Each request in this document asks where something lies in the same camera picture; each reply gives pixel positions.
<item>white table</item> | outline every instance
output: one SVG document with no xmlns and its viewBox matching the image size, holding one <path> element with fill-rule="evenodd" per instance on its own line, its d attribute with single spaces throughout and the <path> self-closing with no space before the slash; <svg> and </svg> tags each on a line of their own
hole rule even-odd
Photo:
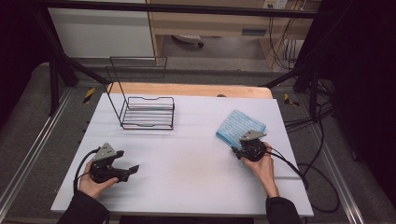
<svg viewBox="0 0 396 224">
<path fill-rule="evenodd" d="M 117 104 L 123 99 L 121 94 L 111 95 Z M 266 195 L 261 184 L 215 133 L 227 116 L 239 109 L 265 123 L 267 136 L 262 140 L 295 164 L 276 100 L 172 96 L 176 104 L 173 131 L 125 131 L 108 97 L 102 95 L 51 210 L 63 212 L 67 208 L 80 161 L 89 151 L 108 142 L 115 150 L 124 150 L 124 156 L 114 161 L 114 167 L 140 165 L 128 182 L 108 189 L 99 199 L 113 214 L 217 217 L 265 214 Z M 280 194 L 294 202 L 301 216 L 313 216 L 297 174 L 285 162 L 275 159 L 275 175 Z"/>
</svg>

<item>blue cloth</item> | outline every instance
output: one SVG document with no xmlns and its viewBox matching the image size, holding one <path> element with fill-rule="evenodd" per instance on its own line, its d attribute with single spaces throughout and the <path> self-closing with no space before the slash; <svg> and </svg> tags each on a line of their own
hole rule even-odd
<svg viewBox="0 0 396 224">
<path fill-rule="evenodd" d="M 265 124 L 249 117 L 239 110 L 234 110 L 230 116 L 220 125 L 216 136 L 224 141 L 229 147 L 242 149 L 239 138 L 247 131 L 254 130 L 264 132 Z"/>
</svg>

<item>hand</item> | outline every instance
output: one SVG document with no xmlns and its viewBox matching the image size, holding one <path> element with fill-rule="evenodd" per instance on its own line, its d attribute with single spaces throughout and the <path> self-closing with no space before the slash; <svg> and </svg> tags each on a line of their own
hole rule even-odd
<svg viewBox="0 0 396 224">
<path fill-rule="evenodd" d="M 271 152 L 272 147 L 265 143 L 267 151 Z M 274 160 L 271 158 L 270 154 L 265 154 L 259 161 L 250 161 L 246 158 L 242 158 L 242 161 L 250 167 L 253 173 L 259 178 L 264 186 L 268 197 L 279 197 L 279 192 L 274 178 Z"/>
<path fill-rule="evenodd" d="M 79 181 L 78 190 L 93 197 L 94 199 L 97 199 L 105 189 L 110 188 L 119 180 L 116 177 L 114 177 L 101 184 L 94 182 L 90 176 L 91 164 L 92 161 L 88 162 L 87 165 L 85 166 L 85 171 L 84 171 L 85 175 L 83 175 Z"/>
</svg>

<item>white wall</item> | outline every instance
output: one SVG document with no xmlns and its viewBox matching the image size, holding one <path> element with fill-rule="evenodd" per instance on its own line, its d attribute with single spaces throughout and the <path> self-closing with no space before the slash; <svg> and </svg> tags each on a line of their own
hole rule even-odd
<svg viewBox="0 0 396 224">
<path fill-rule="evenodd" d="M 147 12 L 49 8 L 49 13 L 70 57 L 154 56 Z"/>
</svg>

